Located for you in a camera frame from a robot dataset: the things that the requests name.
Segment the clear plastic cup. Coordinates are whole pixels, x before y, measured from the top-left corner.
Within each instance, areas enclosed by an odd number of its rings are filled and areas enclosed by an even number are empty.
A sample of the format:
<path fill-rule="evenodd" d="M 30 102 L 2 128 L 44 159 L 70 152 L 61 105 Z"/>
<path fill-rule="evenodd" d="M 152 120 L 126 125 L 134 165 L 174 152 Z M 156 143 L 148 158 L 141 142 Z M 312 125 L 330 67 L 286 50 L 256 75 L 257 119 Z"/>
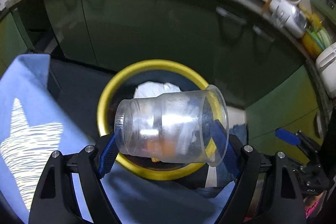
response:
<path fill-rule="evenodd" d="M 162 162 L 217 166 L 223 157 L 210 133 L 215 120 L 228 132 L 224 97 L 216 86 L 209 85 L 205 90 L 122 100 L 114 119 L 114 135 L 124 155 L 151 158 L 147 142 L 169 140 L 175 143 L 175 156 Z"/>

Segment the yellow rimmed trash bin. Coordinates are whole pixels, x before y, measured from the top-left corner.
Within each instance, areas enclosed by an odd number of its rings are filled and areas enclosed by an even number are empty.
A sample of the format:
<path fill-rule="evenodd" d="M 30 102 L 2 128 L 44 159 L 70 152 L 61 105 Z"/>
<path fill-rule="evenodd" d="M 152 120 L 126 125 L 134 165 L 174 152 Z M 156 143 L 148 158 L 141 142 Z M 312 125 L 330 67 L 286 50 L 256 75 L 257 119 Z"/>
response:
<path fill-rule="evenodd" d="M 149 72 L 175 73 L 197 90 L 122 100 L 110 126 L 108 108 L 118 89 Z M 149 180 L 176 180 L 205 164 L 217 166 L 228 148 L 228 113 L 221 91 L 191 68 L 169 60 L 140 61 L 118 72 L 101 94 L 97 124 L 101 136 L 115 136 L 117 162 Z"/>

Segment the white rice cooker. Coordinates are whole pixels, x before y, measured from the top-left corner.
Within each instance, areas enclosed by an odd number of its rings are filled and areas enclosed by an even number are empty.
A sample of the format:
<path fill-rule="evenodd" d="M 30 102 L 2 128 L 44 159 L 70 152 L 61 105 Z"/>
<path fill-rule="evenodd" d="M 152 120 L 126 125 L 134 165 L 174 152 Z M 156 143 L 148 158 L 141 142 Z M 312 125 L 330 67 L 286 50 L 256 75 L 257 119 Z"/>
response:
<path fill-rule="evenodd" d="M 307 17 L 298 6 L 300 1 L 272 0 L 269 6 L 272 16 L 297 39 L 303 37 L 307 26 Z"/>

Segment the green lower cabinets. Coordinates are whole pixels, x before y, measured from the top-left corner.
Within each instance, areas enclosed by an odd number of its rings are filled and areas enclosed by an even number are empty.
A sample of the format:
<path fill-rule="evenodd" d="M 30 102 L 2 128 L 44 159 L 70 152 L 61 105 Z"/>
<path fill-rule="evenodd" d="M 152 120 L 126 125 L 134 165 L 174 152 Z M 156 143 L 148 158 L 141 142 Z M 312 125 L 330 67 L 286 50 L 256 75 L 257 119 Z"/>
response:
<path fill-rule="evenodd" d="M 245 111 L 260 152 L 305 155 L 277 128 L 318 138 L 319 96 L 298 42 L 234 0 L 25 0 L 3 18 L 1 58 L 47 51 L 54 97 L 75 124 L 98 137 L 96 109 L 108 79 L 142 60 L 188 66 Z"/>

